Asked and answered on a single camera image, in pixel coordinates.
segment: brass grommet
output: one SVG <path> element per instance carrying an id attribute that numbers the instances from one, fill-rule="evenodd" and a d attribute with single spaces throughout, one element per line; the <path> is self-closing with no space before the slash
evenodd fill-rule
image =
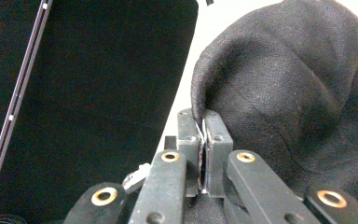
<path id="1" fill-rule="evenodd" d="M 179 160 L 179 154 L 176 152 L 166 152 L 162 154 L 161 159 L 166 162 L 172 162 Z"/>
<path id="2" fill-rule="evenodd" d="M 237 154 L 237 159 L 243 162 L 252 162 L 255 160 L 255 156 L 249 152 L 240 152 Z"/>
<path id="3" fill-rule="evenodd" d="M 337 192 L 334 191 L 330 191 L 330 190 L 319 190 L 317 192 L 318 198 L 319 200 L 322 201 L 322 203 L 325 203 L 329 206 L 332 207 L 336 207 L 336 208 L 344 208 L 346 207 L 347 201 L 345 200 L 344 197 L 342 197 L 340 194 L 338 194 Z M 330 199 L 326 198 L 326 195 L 330 195 L 332 197 L 335 197 L 337 199 L 337 202 L 333 202 Z"/>
<path id="4" fill-rule="evenodd" d="M 102 194 L 109 194 L 109 197 L 107 197 L 106 199 L 102 199 L 101 195 Z M 96 206 L 104 206 L 107 204 L 110 204 L 112 201 L 115 200 L 115 198 L 117 197 L 117 190 L 114 188 L 104 188 L 104 189 L 100 189 L 98 191 L 96 191 L 92 197 L 91 197 L 91 202 L 96 205 Z"/>

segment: metal rod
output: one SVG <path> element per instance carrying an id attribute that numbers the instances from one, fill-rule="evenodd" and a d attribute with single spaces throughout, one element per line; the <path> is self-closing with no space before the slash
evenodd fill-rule
<path id="1" fill-rule="evenodd" d="M 19 115 L 22 98 L 25 93 L 32 68 L 34 66 L 34 59 L 36 57 L 40 40 L 46 26 L 52 2 L 53 0 L 42 0 L 37 11 L 34 28 L 31 32 L 31 37 L 28 42 L 27 50 L 25 51 L 16 86 L 14 88 L 13 95 L 7 110 L 4 126 L 0 134 L 0 172 L 7 153 L 7 147 L 13 132 L 13 128 L 16 123 L 17 116 Z"/>

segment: white surface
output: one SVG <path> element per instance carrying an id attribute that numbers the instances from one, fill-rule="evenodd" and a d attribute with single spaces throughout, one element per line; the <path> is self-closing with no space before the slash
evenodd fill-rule
<path id="1" fill-rule="evenodd" d="M 190 108 L 190 85 L 193 69 L 202 51 L 231 23 L 245 14 L 261 7 L 280 3 L 280 0 L 215 0 L 206 6 L 205 0 L 199 0 L 199 16 L 186 66 L 176 93 L 175 100 L 168 116 L 164 132 L 158 144 L 158 151 L 164 148 L 165 135 L 177 135 L 176 115 L 180 110 Z M 349 8 L 358 16 L 358 0 L 339 0 L 339 3 Z"/>

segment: black fabric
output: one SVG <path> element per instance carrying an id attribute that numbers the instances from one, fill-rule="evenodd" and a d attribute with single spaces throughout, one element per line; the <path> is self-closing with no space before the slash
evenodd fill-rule
<path id="1" fill-rule="evenodd" d="M 40 1 L 0 1 L 0 131 Z M 0 214 L 64 219 L 153 159 L 196 1 L 54 0 L 0 175 Z"/>
<path id="2" fill-rule="evenodd" d="M 358 18 L 335 1 L 286 0 L 245 15 L 200 55 L 193 115 L 218 112 L 235 149 L 258 153 L 296 193 L 358 197 Z"/>
<path id="3" fill-rule="evenodd" d="M 195 198 L 186 198 L 184 223 L 228 224 L 223 210 L 223 200 L 200 194 Z"/>

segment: black plastic part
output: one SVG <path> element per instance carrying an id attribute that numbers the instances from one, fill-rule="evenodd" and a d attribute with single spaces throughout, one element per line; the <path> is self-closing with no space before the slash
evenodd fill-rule
<path id="1" fill-rule="evenodd" d="M 166 153 L 170 155 L 166 157 L 168 161 L 162 159 Z M 155 155 L 151 165 L 129 223 L 183 223 L 185 154 L 177 150 L 164 150 Z"/>
<path id="2" fill-rule="evenodd" d="M 223 203 L 226 218 L 229 224 L 244 223 L 252 224 L 252 218 L 243 207 L 237 206 L 232 203 L 229 199 L 225 199 Z"/>
<path id="3" fill-rule="evenodd" d="M 91 198 L 100 189 L 114 188 L 117 191 L 116 198 L 107 205 L 97 206 Z M 95 224 L 117 223 L 121 211 L 127 199 L 123 187 L 114 183 L 102 183 L 88 189 L 76 202 L 66 217 L 64 224 Z"/>
<path id="4" fill-rule="evenodd" d="M 173 149 L 176 150 L 176 136 L 165 136 L 164 150 Z"/>
<path id="5" fill-rule="evenodd" d="M 249 153 L 254 160 L 240 161 L 237 157 L 239 153 Z M 238 190 L 254 223 L 320 223 L 254 152 L 231 152 L 228 156 L 227 175 Z"/>
<path id="6" fill-rule="evenodd" d="M 321 192 L 321 190 L 339 194 L 345 200 L 344 205 L 346 205 L 336 206 L 339 198 L 335 198 L 334 195 L 331 198 L 324 197 L 328 203 L 333 203 L 333 206 L 324 203 L 318 196 L 318 191 Z M 306 192 L 304 204 L 322 223 L 358 223 L 358 202 L 341 189 L 328 185 L 311 186 Z"/>
<path id="7" fill-rule="evenodd" d="M 195 197 L 199 190 L 200 137 L 191 109 L 178 113 L 177 149 L 186 156 L 186 197 Z"/>
<path id="8" fill-rule="evenodd" d="M 230 201 L 231 203 L 237 205 L 238 207 L 243 208 L 244 211 L 248 212 L 245 208 L 245 204 L 243 203 L 240 197 L 240 194 L 238 193 L 232 181 L 228 178 L 226 168 L 224 169 L 224 175 L 223 175 L 223 187 L 225 189 L 225 194 L 226 194 L 225 201 Z"/>
<path id="9" fill-rule="evenodd" d="M 205 111 L 205 128 L 206 189 L 210 197 L 224 198 L 223 167 L 227 164 L 228 154 L 233 150 L 233 141 L 222 118 L 216 112 Z"/>

